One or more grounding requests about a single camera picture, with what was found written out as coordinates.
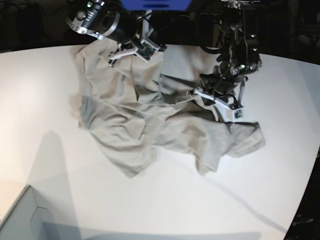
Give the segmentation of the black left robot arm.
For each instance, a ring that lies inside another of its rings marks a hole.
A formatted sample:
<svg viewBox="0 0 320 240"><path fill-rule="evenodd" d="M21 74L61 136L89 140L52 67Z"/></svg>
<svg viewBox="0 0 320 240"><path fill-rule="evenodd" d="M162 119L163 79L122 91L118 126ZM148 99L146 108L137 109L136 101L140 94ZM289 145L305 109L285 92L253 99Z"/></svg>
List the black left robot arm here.
<svg viewBox="0 0 320 240"><path fill-rule="evenodd" d="M211 96L230 96L234 89L248 80L262 66L259 53L258 0L224 0L219 15L222 45L207 53L218 54L211 74L201 74L202 89Z"/></svg>

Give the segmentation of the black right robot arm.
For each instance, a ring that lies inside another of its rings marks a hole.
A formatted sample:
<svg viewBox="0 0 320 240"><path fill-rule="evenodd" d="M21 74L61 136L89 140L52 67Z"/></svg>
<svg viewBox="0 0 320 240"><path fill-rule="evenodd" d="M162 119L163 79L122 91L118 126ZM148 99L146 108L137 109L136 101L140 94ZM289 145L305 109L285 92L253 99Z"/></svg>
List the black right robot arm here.
<svg viewBox="0 0 320 240"><path fill-rule="evenodd" d="M67 9L67 24L80 35L109 38L121 44L136 37L138 21L119 0L69 0Z"/></svg>

